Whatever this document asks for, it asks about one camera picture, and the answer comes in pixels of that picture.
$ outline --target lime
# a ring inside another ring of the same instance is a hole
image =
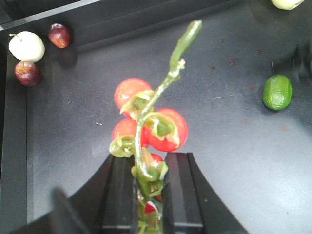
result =
[[[265,83],[262,100],[268,108],[282,110],[289,105],[292,94],[293,86],[289,78],[276,74]]]

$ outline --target cherry tomato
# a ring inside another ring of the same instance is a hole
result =
[[[148,141],[150,145],[152,145],[155,149],[164,152],[171,152],[182,147],[186,142],[189,134],[188,126],[186,124],[184,117],[176,110],[170,108],[159,109],[156,112],[159,112],[165,117],[170,118],[176,124],[178,128],[178,136],[180,138],[180,144],[177,146],[175,143],[168,141],[167,138],[159,140],[156,136],[152,134],[152,131],[149,130]]]
[[[115,140],[116,137],[130,136],[130,135],[133,135],[134,137],[136,134],[136,129],[137,129],[137,122],[131,118],[125,118],[115,126],[113,133],[112,133],[112,138],[113,140]],[[149,146],[147,134],[148,134],[148,129],[146,127],[143,127],[142,135],[141,135],[141,145],[143,147]]]
[[[130,78],[121,82],[114,93],[114,100],[118,108],[122,108],[129,101],[130,97],[139,91],[152,90],[152,87],[144,80],[138,78]],[[123,114],[130,117],[130,114],[125,111]]]
[[[162,162],[163,161],[162,157],[159,156],[158,154],[151,153],[151,155],[152,155],[152,158],[154,160],[156,160],[157,162]]]
[[[145,213],[157,211],[156,205],[152,201],[148,201],[145,205]]]

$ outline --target black table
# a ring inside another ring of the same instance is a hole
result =
[[[15,79],[18,61],[8,54],[4,233],[50,211],[55,186],[73,195],[95,173],[109,154],[114,125],[123,119],[113,101],[115,87],[139,77],[156,88],[176,40],[194,19],[203,20],[203,30],[184,56],[181,80],[156,108],[185,116],[190,134],[180,151],[193,152],[207,181],[250,233],[311,233],[312,3],[282,11],[266,0],[176,2],[126,8],[82,1],[2,26],[2,41],[29,30],[46,45],[38,62],[44,80],[33,88]],[[56,21],[75,32],[66,50],[46,38]],[[262,104],[273,73],[293,84],[292,102],[278,112]]]

